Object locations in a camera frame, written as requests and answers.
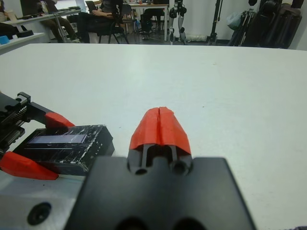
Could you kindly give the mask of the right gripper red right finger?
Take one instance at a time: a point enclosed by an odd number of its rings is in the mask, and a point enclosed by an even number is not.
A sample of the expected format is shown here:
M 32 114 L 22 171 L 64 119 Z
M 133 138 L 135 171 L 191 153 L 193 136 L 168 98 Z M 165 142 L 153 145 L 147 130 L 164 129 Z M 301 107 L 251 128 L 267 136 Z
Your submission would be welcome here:
M 174 112 L 159 108 L 159 134 L 162 153 L 174 174 L 188 174 L 192 164 L 189 139 Z

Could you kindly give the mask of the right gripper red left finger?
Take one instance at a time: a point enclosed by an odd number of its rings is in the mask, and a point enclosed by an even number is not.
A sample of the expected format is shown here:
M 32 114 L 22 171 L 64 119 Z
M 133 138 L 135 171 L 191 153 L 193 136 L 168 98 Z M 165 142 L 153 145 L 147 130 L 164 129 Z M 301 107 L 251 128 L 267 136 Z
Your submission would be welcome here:
M 146 173 L 152 166 L 160 144 L 158 121 L 159 108 L 149 109 L 134 131 L 128 153 L 128 167 L 131 173 Z

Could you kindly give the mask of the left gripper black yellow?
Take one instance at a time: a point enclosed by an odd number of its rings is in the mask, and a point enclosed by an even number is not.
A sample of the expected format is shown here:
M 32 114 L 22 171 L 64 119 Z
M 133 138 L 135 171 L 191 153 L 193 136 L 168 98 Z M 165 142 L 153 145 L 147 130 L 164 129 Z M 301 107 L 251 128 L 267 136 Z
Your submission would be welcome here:
M 4 154 L 12 143 L 24 134 L 21 127 L 24 122 L 35 120 L 46 128 L 73 127 L 74 124 L 62 115 L 39 104 L 31 102 L 31 96 L 20 92 L 16 98 L 0 93 L 0 153 Z M 58 174 L 39 165 L 35 161 L 16 154 L 6 152 L 0 160 L 0 168 L 16 177 L 56 180 Z

